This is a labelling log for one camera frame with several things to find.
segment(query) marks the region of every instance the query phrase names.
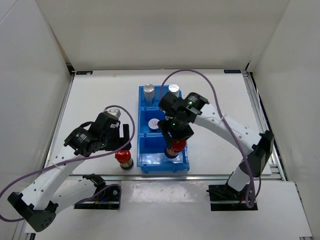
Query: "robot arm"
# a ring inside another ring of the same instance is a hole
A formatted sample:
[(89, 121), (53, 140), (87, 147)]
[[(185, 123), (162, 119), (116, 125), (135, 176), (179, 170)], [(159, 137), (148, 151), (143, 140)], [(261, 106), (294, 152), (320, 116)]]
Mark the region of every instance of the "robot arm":
[[(165, 120), (159, 121), (158, 126), (169, 150), (175, 150), (177, 142), (187, 140), (194, 134), (189, 123), (204, 127), (236, 148), (238, 147), (231, 133), (222, 122), (217, 109), (197, 93), (192, 92), (185, 99), (182, 99), (168, 92), (159, 102), (159, 108), (165, 112)], [(228, 116), (224, 118), (238, 137), (240, 145), (247, 155), (252, 175), (255, 178), (259, 177), (272, 153), (274, 135), (270, 131), (259, 133), (251, 130)], [(231, 174), (226, 187), (239, 193), (245, 188), (249, 180), (248, 170), (244, 161), (241, 161)]]
[[(98, 115), (95, 122), (86, 122), (65, 139), (59, 155), (50, 159), (55, 167), (41, 173), (22, 192), (12, 192), (8, 201), (36, 232), (46, 229), (56, 215), (75, 203), (92, 197), (106, 183), (99, 175), (86, 176), (77, 184), (58, 190), (72, 171), (84, 160), (58, 165), (65, 160), (88, 157), (97, 151), (114, 151), (129, 140), (129, 126), (123, 125), (120, 137), (120, 110), (111, 109)], [(124, 150), (129, 150), (129, 143)]]

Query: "silver can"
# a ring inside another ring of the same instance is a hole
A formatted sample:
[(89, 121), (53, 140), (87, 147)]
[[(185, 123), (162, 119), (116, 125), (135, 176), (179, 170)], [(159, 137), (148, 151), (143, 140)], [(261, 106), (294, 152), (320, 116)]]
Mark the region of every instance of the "silver can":
[(180, 87), (177, 84), (170, 84), (169, 85), (169, 92), (174, 94), (177, 98), (179, 97)]
[(143, 87), (143, 95), (145, 99), (145, 104), (151, 106), (155, 102), (155, 86), (152, 84), (146, 84)]

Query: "blue compartment tray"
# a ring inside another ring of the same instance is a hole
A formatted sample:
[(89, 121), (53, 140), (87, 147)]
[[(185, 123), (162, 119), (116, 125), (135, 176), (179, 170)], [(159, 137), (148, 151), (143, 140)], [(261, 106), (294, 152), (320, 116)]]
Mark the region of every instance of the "blue compartment tray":
[[(162, 96), (168, 92), (169, 86), (163, 86)], [(159, 110), (160, 86), (155, 86), (155, 99), (152, 105), (146, 105), (143, 86), (139, 87), (138, 108), (138, 138), (137, 138), (137, 163), (144, 173), (152, 171), (189, 171), (190, 165), (187, 155), (187, 147), (174, 159), (169, 159), (164, 154), (166, 141), (162, 134), (151, 131), (148, 127), (150, 119), (163, 120), (165, 114)]]

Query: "white wall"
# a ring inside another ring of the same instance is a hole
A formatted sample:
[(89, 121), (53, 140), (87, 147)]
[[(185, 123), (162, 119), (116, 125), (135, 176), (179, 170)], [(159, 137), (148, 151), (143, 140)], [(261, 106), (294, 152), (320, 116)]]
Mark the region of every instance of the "white wall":
[(291, 0), (254, 78), (289, 180), (320, 239), (320, 1)]
[(289, 0), (37, 0), (76, 70), (254, 67)]
[[(70, 75), (53, 34), (34, 0), (0, 2), (0, 189), (42, 167)], [(20, 191), (27, 179), (11, 191)], [(17, 218), (7, 202), (0, 212)], [(15, 223), (0, 221), (1, 240)]]

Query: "cable clip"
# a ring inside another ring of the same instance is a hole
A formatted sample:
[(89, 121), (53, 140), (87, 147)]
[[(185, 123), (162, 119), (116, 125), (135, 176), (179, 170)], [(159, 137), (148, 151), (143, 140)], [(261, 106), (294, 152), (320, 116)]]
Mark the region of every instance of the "cable clip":
[(52, 164), (53, 166), (55, 166), (57, 169), (59, 169), (60, 171), (62, 171), (62, 172), (65, 171), (62, 167), (60, 167), (59, 165), (55, 164), (54, 162), (52, 162), (51, 164)]
[(217, 125), (215, 126), (215, 129), (217, 129), (217, 127), (219, 127), (220, 123), (225, 119), (225, 117), (227, 116), (227, 114), (222, 115), (222, 118), (220, 119), (220, 121), (217, 123)]

